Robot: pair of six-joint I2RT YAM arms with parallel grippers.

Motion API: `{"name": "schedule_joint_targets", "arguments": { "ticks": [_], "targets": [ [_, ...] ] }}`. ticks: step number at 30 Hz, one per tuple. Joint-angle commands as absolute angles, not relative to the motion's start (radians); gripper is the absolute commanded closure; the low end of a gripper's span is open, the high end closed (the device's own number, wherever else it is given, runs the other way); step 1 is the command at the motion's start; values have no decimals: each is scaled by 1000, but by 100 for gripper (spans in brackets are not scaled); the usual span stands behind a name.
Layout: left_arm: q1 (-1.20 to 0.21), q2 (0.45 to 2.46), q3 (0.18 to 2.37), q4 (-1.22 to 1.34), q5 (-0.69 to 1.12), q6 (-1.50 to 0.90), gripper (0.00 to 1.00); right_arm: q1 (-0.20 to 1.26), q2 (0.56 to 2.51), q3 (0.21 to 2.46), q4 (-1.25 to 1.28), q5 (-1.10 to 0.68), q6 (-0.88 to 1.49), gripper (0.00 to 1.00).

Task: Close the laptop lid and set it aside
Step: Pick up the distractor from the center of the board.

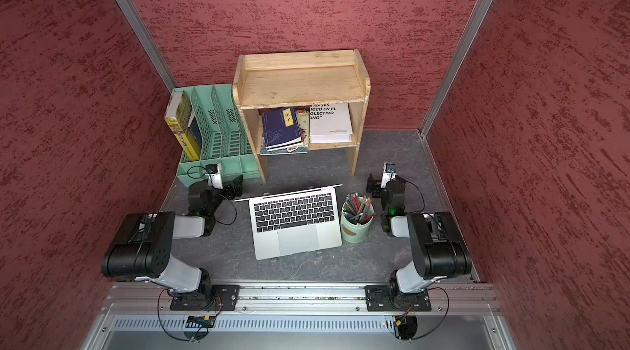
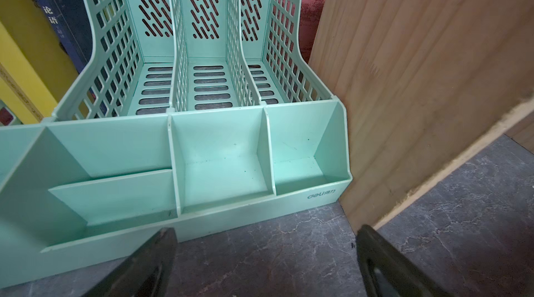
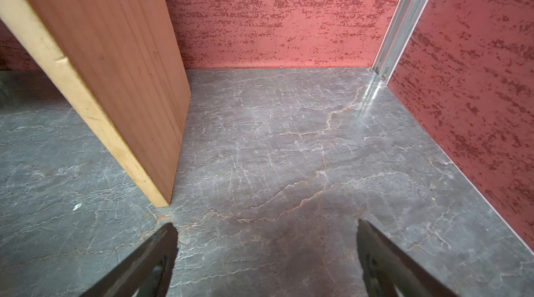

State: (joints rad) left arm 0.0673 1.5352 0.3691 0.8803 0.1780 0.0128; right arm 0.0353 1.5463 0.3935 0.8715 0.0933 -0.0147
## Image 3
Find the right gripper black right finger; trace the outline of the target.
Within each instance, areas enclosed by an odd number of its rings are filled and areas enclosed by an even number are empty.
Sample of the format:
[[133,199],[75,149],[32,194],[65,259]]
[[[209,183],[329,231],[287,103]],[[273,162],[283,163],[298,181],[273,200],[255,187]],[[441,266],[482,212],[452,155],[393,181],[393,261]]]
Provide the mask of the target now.
[[367,220],[358,220],[356,240],[369,296],[456,295]]

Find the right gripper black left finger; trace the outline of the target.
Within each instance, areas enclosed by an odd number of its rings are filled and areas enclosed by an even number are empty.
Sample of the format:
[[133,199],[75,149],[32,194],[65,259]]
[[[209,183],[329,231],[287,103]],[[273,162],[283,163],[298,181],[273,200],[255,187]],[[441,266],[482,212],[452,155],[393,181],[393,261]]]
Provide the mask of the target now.
[[178,231],[160,227],[83,296],[166,296],[178,254]]

